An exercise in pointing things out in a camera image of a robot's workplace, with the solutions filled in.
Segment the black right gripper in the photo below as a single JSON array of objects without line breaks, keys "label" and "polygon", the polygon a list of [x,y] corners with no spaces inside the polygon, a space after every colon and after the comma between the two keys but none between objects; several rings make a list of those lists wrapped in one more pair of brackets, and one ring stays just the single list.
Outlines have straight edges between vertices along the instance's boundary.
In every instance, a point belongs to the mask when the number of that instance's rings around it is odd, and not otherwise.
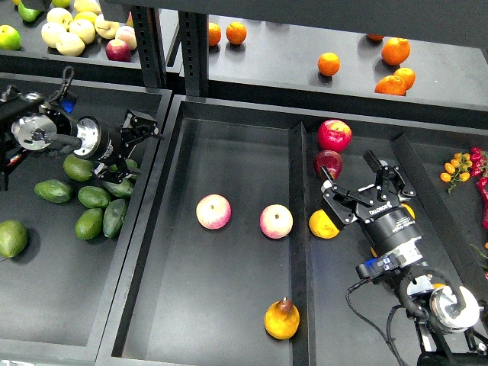
[{"label": "black right gripper", "polygon": [[[376,175],[379,201],[396,196],[399,202],[405,202],[416,196],[416,190],[401,166],[389,166],[371,150],[363,158]],[[358,219],[376,255],[385,255],[406,242],[416,243],[422,238],[415,219],[402,205],[394,207],[388,201],[378,207],[369,207],[369,199],[365,195],[339,187],[327,167],[319,168],[319,177],[322,180],[323,211],[339,230]]]}]

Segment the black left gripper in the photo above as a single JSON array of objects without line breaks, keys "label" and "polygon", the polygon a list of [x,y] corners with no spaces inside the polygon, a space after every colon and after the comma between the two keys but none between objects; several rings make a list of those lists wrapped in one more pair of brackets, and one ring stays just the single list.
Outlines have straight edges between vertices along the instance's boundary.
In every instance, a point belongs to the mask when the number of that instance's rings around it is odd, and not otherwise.
[{"label": "black left gripper", "polygon": [[107,124],[94,117],[82,117],[76,124],[76,136],[82,141],[75,156],[100,162],[94,170],[95,176],[104,181],[119,184],[124,178],[136,179],[140,168],[136,161],[117,159],[123,155],[124,147],[134,147],[149,137],[164,140],[157,121],[149,114],[128,110],[122,126]]}]

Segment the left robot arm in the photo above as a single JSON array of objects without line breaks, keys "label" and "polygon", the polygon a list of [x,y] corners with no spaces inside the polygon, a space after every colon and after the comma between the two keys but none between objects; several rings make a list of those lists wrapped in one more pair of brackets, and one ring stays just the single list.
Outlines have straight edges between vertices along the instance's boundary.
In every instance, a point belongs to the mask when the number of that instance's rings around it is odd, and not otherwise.
[{"label": "left robot arm", "polygon": [[156,119],[128,110],[120,126],[91,116],[72,118],[77,97],[69,91],[74,69],[63,70],[63,81],[51,95],[23,93],[9,85],[1,93],[1,190],[9,175],[31,152],[48,156],[73,154],[96,165],[95,176],[120,183],[139,174],[127,165],[135,147],[150,137],[162,140]]}]

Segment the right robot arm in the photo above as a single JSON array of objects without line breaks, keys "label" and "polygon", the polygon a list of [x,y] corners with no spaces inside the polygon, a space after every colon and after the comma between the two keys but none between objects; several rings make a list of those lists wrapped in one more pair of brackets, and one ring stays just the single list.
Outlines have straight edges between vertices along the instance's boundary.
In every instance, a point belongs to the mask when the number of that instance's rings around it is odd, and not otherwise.
[{"label": "right robot arm", "polygon": [[315,164],[323,211],[338,230],[358,223],[374,252],[356,267],[359,281],[346,293],[368,282],[388,284],[415,323],[419,365],[485,365],[487,338],[474,327],[486,305],[425,261],[417,247],[422,234],[404,205],[416,191],[403,169],[372,151],[364,160],[375,181],[357,191],[339,187],[327,165]]}]

